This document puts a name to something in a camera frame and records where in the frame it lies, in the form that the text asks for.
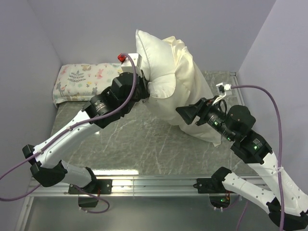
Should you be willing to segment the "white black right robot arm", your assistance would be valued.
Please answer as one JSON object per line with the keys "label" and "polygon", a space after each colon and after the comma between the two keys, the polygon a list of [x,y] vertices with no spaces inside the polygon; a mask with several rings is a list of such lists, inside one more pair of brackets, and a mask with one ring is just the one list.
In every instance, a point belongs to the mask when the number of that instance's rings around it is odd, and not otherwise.
{"label": "white black right robot arm", "polygon": [[220,167],[212,176],[211,182],[205,183],[198,178],[194,185],[199,193],[209,190],[211,193],[231,191],[246,198],[262,208],[270,220],[285,231],[303,230],[308,226],[308,196],[294,183],[281,167],[267,141],[252,127],[256,119],[246,106],[234,105],[222,111],[214,99],[201,98],[197,103],[177,107],[176,111],[186,124],[191,124],[196,117],[198,126],[208,124],[226,140],[232,142],[231,150],[245,164],[252,168],[268,186],[260,188],[231,170]]}

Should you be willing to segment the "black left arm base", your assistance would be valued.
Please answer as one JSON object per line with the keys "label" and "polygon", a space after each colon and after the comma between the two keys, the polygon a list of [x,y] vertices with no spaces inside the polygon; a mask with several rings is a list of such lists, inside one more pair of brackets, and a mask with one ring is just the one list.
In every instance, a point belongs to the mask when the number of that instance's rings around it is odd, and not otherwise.
{"label": "black left arm base", "polygon": [[102,195],[110,195],[112,192],[112,180],[104,179],[97,180],[93,186],[79,188],[75,185],[70,185],[68,194],[69,195],[78,195],[78,206],[86,211],[87,208],[95,208],[98,202],[101,200],[107,204],[107,208],[102,211],[106,212],[110,204],[108,201],[101,198]]}

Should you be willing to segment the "white pillow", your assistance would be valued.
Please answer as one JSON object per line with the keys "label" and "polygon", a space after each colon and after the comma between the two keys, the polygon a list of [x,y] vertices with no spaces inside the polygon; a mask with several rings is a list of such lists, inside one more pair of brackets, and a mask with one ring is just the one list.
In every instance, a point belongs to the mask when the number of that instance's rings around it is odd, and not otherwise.
{"label": "white pillow", "polygon": [[149,81],[150,96],[166,99],[176,88],[176,64],[171,45],[142,30],[135,33],[136,50],[142,57],[141,69]]}

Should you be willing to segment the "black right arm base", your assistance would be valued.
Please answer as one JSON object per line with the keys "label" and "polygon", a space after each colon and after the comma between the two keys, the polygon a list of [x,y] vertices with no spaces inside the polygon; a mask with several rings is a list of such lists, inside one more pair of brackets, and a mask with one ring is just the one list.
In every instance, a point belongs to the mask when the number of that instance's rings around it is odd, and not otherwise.
{"label": "black right arm base", "polygon": [[216,196],[209,196],[209,201],[214,209],[223,211],[231,205],[231,192],[226,190],[222,184],[230,173],[232,173],[230,169],[220,167],[210,178],[197,178],[193,187],[199,194],[216,194]]}

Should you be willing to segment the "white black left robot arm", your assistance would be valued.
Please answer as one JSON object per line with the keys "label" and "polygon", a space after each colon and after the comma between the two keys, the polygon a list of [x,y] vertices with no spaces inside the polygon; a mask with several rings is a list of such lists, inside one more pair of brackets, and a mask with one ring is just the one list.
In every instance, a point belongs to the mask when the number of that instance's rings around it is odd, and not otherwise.
{"label": "white black left robot arm", "polygon": [[143,73],[123,72],[101,94],[86,102],[77,115],[45,142],[23,148],[34,179],[43,187],[63,182],[93,193],[98,180],[89,167],[68,164],[63,157],[88,136],[128,114],[134,104],[149,97]]}

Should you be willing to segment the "cream satin pillowcase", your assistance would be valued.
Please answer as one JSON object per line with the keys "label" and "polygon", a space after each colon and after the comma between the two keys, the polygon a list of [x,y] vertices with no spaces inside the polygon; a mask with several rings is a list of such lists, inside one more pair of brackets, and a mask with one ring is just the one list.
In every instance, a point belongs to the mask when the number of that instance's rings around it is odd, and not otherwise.
{"label": "cream satin pillowcase", "polygon": [[171,45],[176,64],[176,88],[173,95],[166,99],[149,97],[144,103],[151,113],[198,139],[212,143],[214,146],[221,144],[221,135],[208,124],[197,126],[196,119],[187,125],[176,112],[177,107],[197,103],[201,98],[210,99],[213,93],[203,74],[193,60],[185,43],[174,36],[162,39]]}

